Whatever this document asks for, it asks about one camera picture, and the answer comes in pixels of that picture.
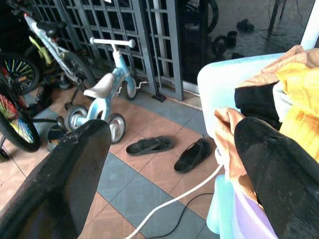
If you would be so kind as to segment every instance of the sandal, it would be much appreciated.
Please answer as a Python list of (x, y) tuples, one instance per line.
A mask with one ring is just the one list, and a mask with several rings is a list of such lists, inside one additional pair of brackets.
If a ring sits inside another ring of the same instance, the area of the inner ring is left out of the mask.
[(156, 138), (145, 138), (129, 145), (126, 152), (130, 156), (141, 156), (151, 153), (160, 153), (173, 148), (173, 140), (166, 136)]
[(211, 154), (210, 142), (205, 138), (200, 138), (197, 142), (191, 144), (179, 157), (174, 165), (176, 173), (188, 173), (194, 167), (199, 165)]

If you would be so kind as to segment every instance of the bike handlebar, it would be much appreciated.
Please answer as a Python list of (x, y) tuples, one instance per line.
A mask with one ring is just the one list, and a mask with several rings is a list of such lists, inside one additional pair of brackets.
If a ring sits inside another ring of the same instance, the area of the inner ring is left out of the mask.
[(119, 40), (106, 40), (106, 39), (96, 39), (95, 37), (90, 38), (91, 44), (111, 44), (111, 45), (122, 45), (129, 46), (130, 48), (135, 47), (135, 41), (133, 39), (129, 41), (119, 41)]

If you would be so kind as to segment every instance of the glass door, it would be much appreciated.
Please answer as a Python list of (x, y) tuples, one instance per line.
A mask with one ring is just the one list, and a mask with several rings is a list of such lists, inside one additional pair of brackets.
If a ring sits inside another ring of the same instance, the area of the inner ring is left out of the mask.
[(184, 88), (213, 62), (315, 46), (319, 0), (178, 0)]

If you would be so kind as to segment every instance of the yellow cloth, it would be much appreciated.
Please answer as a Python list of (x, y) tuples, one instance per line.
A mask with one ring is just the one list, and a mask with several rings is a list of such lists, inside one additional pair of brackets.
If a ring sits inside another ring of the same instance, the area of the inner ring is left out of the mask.
[(288, 63), (276, 75), (293, 101), (280, 132), (319, 162), (319, 67)]

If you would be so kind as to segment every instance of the tiled floor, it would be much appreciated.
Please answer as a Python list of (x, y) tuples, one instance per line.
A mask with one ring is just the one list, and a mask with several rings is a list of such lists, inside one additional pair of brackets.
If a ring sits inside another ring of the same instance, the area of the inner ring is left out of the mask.
[[(53, 104), (37, 118), (54, 119), (65, 116), (64, 103), (71, 99), (74, 89), (55, 90)], [(36, 91), (26, 97), (34, 101)], [(78, 94), (75, 104), (89, 107), (90, 100)], [(93, 200), (80, 238), (123, 238), (137, 227), (156, 206), (186, 192), (206, 179), (217, 163), (214, 154), (187, 174), (176, 174), (173, 166), (182, 152), (201, 135), (207, 135), (201, 111), (166, 100), (160, 103), (150, 95), (139, 92), (128, 102), (114, 98), (112, 111), (124, 116), (127, 131), (120, 143), (112, 145), (104, 165), (98, 190)], [(0, 209), (8, 202), (26, 176), (48, 154), (46, 135), (50, 124), (36, 125), (42, 140), (35, 153), (26, 153), (10, 142), (5, 149), (12, 159), (0, 164)], [(170, 151), (131, 157), (126, 147), (142, 138), (167, 135), (172, 137), (174, 148)], [(169, 232), (177, 223), (184, 205), (201, 193), (212, 193), (213, 182), (155, 213), (136, 238), (159, 236)], [(194, 200), (185, 211), (176, 231), (167, 238), (219, 238), (206, 226), (205, 219), (211, 195)]]

